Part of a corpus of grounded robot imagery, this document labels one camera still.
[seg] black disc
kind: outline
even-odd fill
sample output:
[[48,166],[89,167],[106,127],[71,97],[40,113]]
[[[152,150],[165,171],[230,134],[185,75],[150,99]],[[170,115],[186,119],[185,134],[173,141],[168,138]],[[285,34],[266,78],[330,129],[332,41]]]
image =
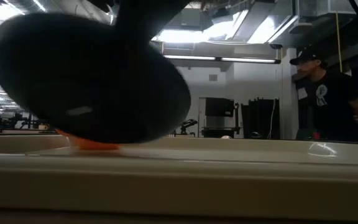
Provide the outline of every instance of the black disc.
[[190,108],[178,70],[114,27],[64,14],[0,26],[0,84],[64,132],[99,142],[143,142],[177,128]]

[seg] black baseball cap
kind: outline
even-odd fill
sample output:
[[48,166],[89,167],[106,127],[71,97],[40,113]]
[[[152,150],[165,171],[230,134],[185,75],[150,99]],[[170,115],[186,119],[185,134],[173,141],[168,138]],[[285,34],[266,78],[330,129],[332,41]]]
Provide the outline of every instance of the black baseball cap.
[[320,56],[320,54],[317,54],[316,52],[312,50],[304,50],[302,51],[297,58],[293,58],[290,60],[291,65],[300,65],[302,63],[308,62],[310,60],[320,60],[321,63],[324,63],[324,58]]

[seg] yellow cord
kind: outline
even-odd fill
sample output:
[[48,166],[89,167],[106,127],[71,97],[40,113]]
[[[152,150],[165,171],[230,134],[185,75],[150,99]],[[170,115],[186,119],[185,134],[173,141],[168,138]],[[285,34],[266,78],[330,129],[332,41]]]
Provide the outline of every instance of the yellow cord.
[[341,72],[342,72],[343,69],[342,69],[341,37],[340,37],[340,35],[339,35],[339,18],[338,18],[338,12],[335,12],[335,18],[336,18],[336,34],[337,34],[337,38],[338,38],[339,66],[340,66]]

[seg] black t-shirt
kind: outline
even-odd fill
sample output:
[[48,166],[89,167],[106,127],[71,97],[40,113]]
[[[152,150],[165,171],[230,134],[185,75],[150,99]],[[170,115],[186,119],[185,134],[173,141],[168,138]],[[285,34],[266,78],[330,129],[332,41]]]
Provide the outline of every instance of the black t-shirt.
[[307,90],[313,106],[313,124],[332,141],[358,141],[358,124],[349,101],[358,94],[352,78],[343,73],[327,73]]

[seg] man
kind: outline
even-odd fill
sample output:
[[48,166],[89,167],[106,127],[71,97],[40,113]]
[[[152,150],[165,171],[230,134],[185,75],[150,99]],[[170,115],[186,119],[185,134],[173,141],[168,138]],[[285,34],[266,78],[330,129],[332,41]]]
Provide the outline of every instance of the man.
[[312,83],[300,91],[311,100],[314,128],[328,140],[358,142],[358,94],[351,77],[327,72],[323,59],[308,49],[290,63],[298,67],[293,81],[308,77]]

